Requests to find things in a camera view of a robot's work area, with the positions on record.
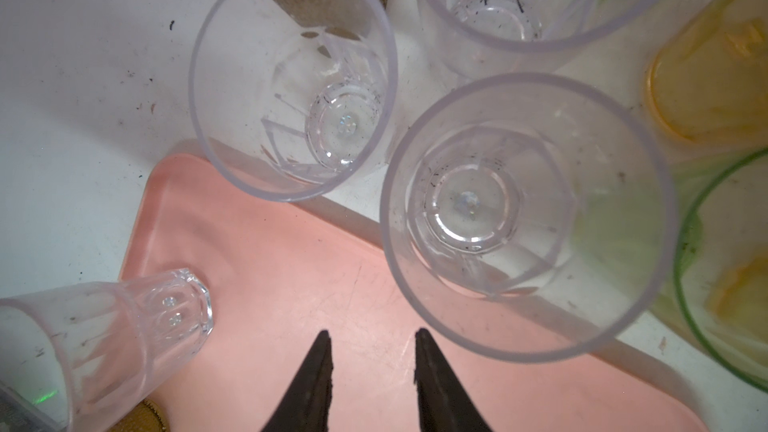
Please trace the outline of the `brown dimpled cup front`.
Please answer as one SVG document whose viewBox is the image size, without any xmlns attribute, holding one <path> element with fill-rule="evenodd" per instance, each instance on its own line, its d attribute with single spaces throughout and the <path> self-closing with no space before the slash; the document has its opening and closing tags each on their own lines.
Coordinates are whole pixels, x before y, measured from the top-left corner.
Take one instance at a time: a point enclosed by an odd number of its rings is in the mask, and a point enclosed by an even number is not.
<svg viewBox="0 0 768 432">
<path fill-rule="evenodd" d="M 169 432 L 165 413 L 149 399 L 142 400 L 122 419 L 108 429 L 109 432 Z"/>
</svg>

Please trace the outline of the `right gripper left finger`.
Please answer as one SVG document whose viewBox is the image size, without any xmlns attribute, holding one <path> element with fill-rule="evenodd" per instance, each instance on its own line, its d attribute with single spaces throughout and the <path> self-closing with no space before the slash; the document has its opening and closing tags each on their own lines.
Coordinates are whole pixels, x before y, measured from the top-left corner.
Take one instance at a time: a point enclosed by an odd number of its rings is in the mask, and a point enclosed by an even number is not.
<svg viewBox="0 0 768 432">
<path fill-rule="evenodd" d="M 331 337 L 327 330 L 322 330 L 262 431 L 327 432 L 332 373 Z"/>
</svg>

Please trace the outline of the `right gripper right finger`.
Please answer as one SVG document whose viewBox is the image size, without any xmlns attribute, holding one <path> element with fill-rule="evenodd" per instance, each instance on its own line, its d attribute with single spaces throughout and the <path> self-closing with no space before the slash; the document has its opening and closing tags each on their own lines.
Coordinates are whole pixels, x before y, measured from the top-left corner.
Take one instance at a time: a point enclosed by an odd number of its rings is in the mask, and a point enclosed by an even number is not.
<svg viewBox="0 0 768 432">
<path fill-rule="evenodd" d="M 426 328 L 415 334 L 414 383 L 422 431 L 491 431 Z"/>
</svg>

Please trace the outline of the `clear faceted cup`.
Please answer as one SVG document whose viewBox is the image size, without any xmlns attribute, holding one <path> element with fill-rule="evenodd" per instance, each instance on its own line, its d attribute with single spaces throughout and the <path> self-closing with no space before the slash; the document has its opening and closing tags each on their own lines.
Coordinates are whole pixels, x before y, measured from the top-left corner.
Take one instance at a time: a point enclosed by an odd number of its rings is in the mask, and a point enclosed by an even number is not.
<svg viewBox="0 0 768 432">
<path fill-rule="evenodd" d="M 216 0 L 192 52 L 189 111 L 224 178 L 298 202 L 383 165 L 397 87 L 380 0 Z"/>
<path fill-rule="evenodd" d="M 595 351 L 657 298 L 679 226 L 650 130 L 597 89 L 511 73 L 459 87 L 398 144 L 379 212 L 406 300 L 489 358 Z"/>
</svg>

